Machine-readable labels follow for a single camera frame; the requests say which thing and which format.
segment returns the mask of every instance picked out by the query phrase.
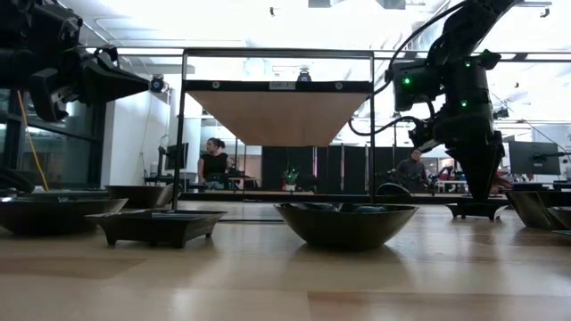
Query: ceiling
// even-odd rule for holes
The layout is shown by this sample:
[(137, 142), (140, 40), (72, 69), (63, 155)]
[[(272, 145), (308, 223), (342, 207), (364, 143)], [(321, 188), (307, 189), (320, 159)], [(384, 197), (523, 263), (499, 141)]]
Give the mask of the ceiling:
[[(60, 0), (83, 17), (88, 28), (83, 28), (81, 39), (88, 46), (109, 42), (123, 47), (385, 50), (393, 50), (415, 27), (459, 0), (406, 0), (406, 10), (387, 10), (376, 0), (325, 1), (331, 4), (328, 8), (316, 8), (323, 0)], [(550, 14), (542, 17), (546, 7)], [(526, 1), (497, 23), (479, 50), (571, 54), (571, 37), (564, 36), (571, 27), (567, 12), (571, 12), (568, 0)], [(416, 42), (412, 49), (426, 50), (441, 27), (442, 23), (427, 30), (426, 41)], [(190, 78), (294, 80), (300, 68), (309, 69), (318, 80), (368, 80), (369, 75), (368, 64), (356, 61), (196, 58), (189, 62)], [(145, 74), (179, 73), (180, 58), (129, 57), (127, 65)], [(384, 68), (377, 64), (379, 75)], [(494, 106), (512, 108), (512, 119), (571, 120), (571, 113), (560, 108), (571, 99), (570, 76), (567, 62), (510, 62), (500, 63), (488, 78)], [(389, 86), (376, 97), (377, 118), (388, 119), (392, 106)], [(412, 114), (428, 113), (418, 106)], [(368, 116), (367, 105), (358, 116)]]

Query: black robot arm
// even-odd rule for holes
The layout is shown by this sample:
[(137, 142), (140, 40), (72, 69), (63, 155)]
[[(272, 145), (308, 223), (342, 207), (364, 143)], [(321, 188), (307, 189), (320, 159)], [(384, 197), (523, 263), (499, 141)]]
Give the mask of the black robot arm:
[(425, 60), (396, 62), (390, 70), (397, 111), (409, 111), (414, 103), (445, 96), (442, 108), (429, 119), (416, 122), (409, 136), (422, 152), (444, 144), (447, 153), (460, 163), (470, 192), (478, 200), (488, 197), (505, 154), (501, 132), (493, 128), (486, 78), (486, 71), (501, 57), (489, 51), (470, 55), (519, 1), (467, 0), (446, 20)]
[(149, 89), (120, 69), (117, 48), (88, 53), (79, 43), (83, 20), (42, 0), (0, 0), (0, 88), (29, 91), (39, 118), (68, 116), (58, 104), (108, 103)]

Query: wooden floor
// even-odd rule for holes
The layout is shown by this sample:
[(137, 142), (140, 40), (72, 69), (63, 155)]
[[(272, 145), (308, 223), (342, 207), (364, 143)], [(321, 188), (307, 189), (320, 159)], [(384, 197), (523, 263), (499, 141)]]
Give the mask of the wooden floor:
[[(271, 205), (184, 203), (229, 217)], [(218, 224), (184, 250), (0, 231), (2, 321), (571, 320), (571, 237), (423, 207), (384, 248), (330, 253), (283, 224)]]

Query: bottle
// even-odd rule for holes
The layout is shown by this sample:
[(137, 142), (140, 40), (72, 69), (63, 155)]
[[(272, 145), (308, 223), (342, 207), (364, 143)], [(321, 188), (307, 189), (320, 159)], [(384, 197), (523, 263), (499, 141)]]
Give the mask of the bottle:
[(152, 161), (151, 162), (151, 170), (149, 172), (150, 172), (151, 178), (157, 177), (157, 175), (159, 174), (159, 163), (156, 161)]

